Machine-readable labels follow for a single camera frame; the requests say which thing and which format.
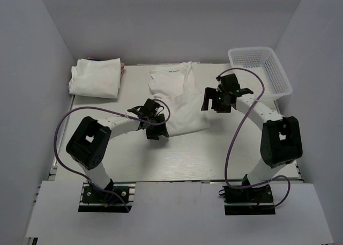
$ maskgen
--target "gray wall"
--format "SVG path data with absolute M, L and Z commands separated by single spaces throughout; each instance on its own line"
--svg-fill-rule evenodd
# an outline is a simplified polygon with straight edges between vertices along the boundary
M 74 59 L 42 0 L 0 0 L 0 243 L 21 244 Z
M 298 163 L 315 185 L 335 244 L 343 244 L 342 12 L 342 0 L 302 0 L 275 50 L 294 89 L 279 105 L 300 121 Z
M 43 0 L 74 58 L 227 62 L 274 48 L 300 0 Z

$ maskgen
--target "white table surface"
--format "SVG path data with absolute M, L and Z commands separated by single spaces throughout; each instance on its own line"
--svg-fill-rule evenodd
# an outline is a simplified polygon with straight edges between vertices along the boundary
M 142 105 L 147 98 L 153 98 L 147 82 L 150 80 L 150 70 L 155 67 L 156 65 L 126 66 L 117 100 L 75 96 L 72 108 L 96 106 L 124 113 L 129 108 Z M 215 77 L 228 67 L 229 64 L 194 63 L 192 69 L 198 89 L 203 92 L 205 87 L 216 87 L 218 83 Z M 274 102 L 267 105 L 276 109 Z M 145 131 L 137 131 L 111 140 L 102 161 L 108 175 L 115 182 L 223 180 L 228 146 L 243 114 L 234 109 L 230 114 L 217 114 L 214 111 L 206 113 L 211 127 L 204 131 L 160 141 L 147 140 Z M 85 109 L 70 116 L 59 156 L 65 164 L 81 172 L 65 147 L 85 116 L 100 119 L 110 115 Z M 230 157 L 229 179 L 241 179 L 253 169 L 260 158 L 260 139 L 261 131 L 247 120 Z M 295 164 L 286 166 L 279 174 L 295 179 L 299 177 Z M 55 179 L 79 178 L 82 177 L 59 166 Z

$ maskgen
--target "folded cloth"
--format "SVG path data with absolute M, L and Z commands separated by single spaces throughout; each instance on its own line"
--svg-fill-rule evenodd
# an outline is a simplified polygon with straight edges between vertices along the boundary
M 71 68 L 69 93 L 116 99 L 120 86 L 120 59 L 93 61 L 80 59 Z
M 206 115 L 201 111 L 203 101 L 198 91 L 193 90 L 174 98 L 169 96 L 161 100 L 170 108 L 170 119 L 166 123 L 170 137 L 210 127 Z
M 166 123 L 170 137 L 210 127 L 201 111 L 203 101 L 196 88 L 192 62 L 158 66 L 150 75 L 152 80 L 148 84 L 155 98 L 170 108 L 170 119 Z
M 149 87 L 155 98 L 176 97 L 196 90 L 192 62 L 172 66 L 158 66 L 150 71 Z

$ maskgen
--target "purple cable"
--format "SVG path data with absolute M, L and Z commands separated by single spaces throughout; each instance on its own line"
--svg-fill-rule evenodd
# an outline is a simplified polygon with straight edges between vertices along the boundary
M 118 113 L 118 112 L 115 112 L 115 111 L 111 111 L 111 110 L 107 110 L 107 109 L 103 109 L 103 108 L 99 108 L 99 107 L 78 107 L 78 108 L 75 108 L 75 109 L 72 109 L 70 110 L 69 112 L 67 112 L 65 115 L 62 116 L 61 120 L 58 122 L 57 124 L 57 127 L 56 127 L 56 130 L 55 130 L 55 134 L 54 134 L 54 154 L 55 154 L 55 157 L 56 157 L 56 160 L 58 161 L 58 163 L 64 167 L 65 169 L 67 169 L 68 171 L 74 173 L 74 174 L 78 174 L 84 178 L 86 178 L 87 181 L 89 182 L 92 182 L 92 180 L 85 174 L 83 173 L 80 173 L 74 169 L 71 169 L 70 167 L 68 167 L 67 165 L 65 165 L 61 159 L 59 158 L 58 156 L 58 151 L 57 151 L 57 137 L 58 137 L 58 132 L 59 132 L 59 129 L 63 123 L 63 121 L 73 112 L 75 111 L 78 111 L 78 110 L 82 110 L 82 109 L 95 109 L 95 110 L 99 110 L 99 111 L 104 111 L 104 112 L 107 112 L 107 113 L 111 113 L 111 114 L 114 114 L 114 115 L 118 115 L 118 116 L 121 116 L 121 117 L 127 117 L 129 119 L 132 119 L 132 120 L 136 120 L 136 121 L 140 121 L 140 122 L 143 122 L 143 123 L 147 123 L 147 124 L 150 124 L 150 125 L 153 125 L 153 126 L 157 126 L 157 125 L 161 125 L 161 124 L 165 124 L 169 119 L 170 119 L 170 108 L 168 107 L 168 105 L 166 103 L 164 103 L 162 100 L 159 100 L 159 99 L 153 99 L 154 101 L 158 101 L 162 104 L 164 104 L 168 110 L 168 117 L 165 121 L 163 122 L 160 122 L 160 123 L 151 123 L 149 121 L 145 121 L 145 120 L 142 120 L 142 119 L 139 119 L 137 117 L 134 117 L 134 116 L 129 116 L 129 115 L 125 115 L 125 114 L 122 114 L 122 113 Z M 128 212 L 130 212 L 128 206 L 126 205 L 125 201 L 122 199 L 121 196 L 119 196 L 117 193 L 113 192 L 113 191 L 109 191 L 109 190 L 104 190 L 104 189 L 101 189 L 99 187 L 97 187 L 95 184 L 94 184 L 94 187 L 96 187 L 96 189 L 98 189 L 99 191 L 102 191 L 102 192 L 106 192 L 106 193 L 109 193 L 109 194 L 112 194 L 114 196 L 116 196 L 125 206 L 126 210 Z
M 264 87 L 264 84 L 263 84 L 263 81 L 261 80 L 261 78 L 254 72 L 248 70 L 248 69 L 245 69 L 245 68 L 238 68 L 238 67 L 235 67 L 235 68 L 230 68 L 230 69 L 227 69 L 225 70 L 224 72 L 222 72 L 221 74 L 218 75 L 218 77 L 222 76 L 224 73 L 228 72 L 228 71 L 231 71 L 231 70 L 242 70 L 242 71 L 246 71 L 246 72 L 249 72 L 251 73 L 252 75 L 254 75 L 258 80 L 259 82 L 261 83 L 261 86 L 262 86 L 262 91 L 260 93 L 260 95 L 256 98 L 256 100 L 251 104 L 251 106 L 249 107 L 247 113 L 243 116 L 243 119 L 242 121 L 239 123 L 238 127 L 237 127 L 237 130 L 235 131 L 235 134 L 231 140 L 231 143 L 230 143 L 230 146 L 229 146 L 229 150 L 227 152 L 227 155 L 226 155 L 226 160 L 225 160 L 225 172 L 224 172 L 224 177 L 225 177 L 225 182 L 226 182 L 226 185 L 228 185 L 230 188 L 232 189 L 249 189 L 249 188 L 253 188 L 253 187 L 256 187 L 256 186 L 260 186 L 260 185 L 263 185 L 263 184 L 267 184 L 271 181 L 274 181 L 276 179 L 279 179 L 279 178 L 283 178 L 283 179 L 286 179 L 287 183 L 288 183 L 288 189 L 287 189 L 287 192 L 286 192 L 286 195 L 284 196 L 284 198 L 278 203 L 276 204 L 274 207 L 277 207 L 279 205 L 281 205 L 285 200 L 286 198 L 288 197 L 288 194 L 290 192 L 290 180 L 288 179 L 288 177 L 284 176 L 284 175 L 278 175 L 270 180 L 267 180 L 267 181 L 263 181 L 263 182 L 259 182 L 259 183 L 255 183 L 255 184 L 252 184 L 252 185 L 245 185 L 245 186 L 234 186 L 234 185 L 231 185 L 228 181 L 228 177 L 227 177 L 227 169 L 228 169 L 228 165 L 229 165 L 229 158 L 230 158 L 230 154 L 231 154 L 231 151 L 232 151 L 232 148 L 234 146 L 234 143 L 236 141 L 236 138 L 238 136 L 238 133 L 240 132 L 241 130 L 241 127 L 243 125 L 243 123 L 246 121 L 246 119 L 248 118 L 250 112 L 253 110 L 254 106 L 258 103 L 258 100 L 262 97 L 262 95 L 264 94 L 265 92 L 265 87 Z

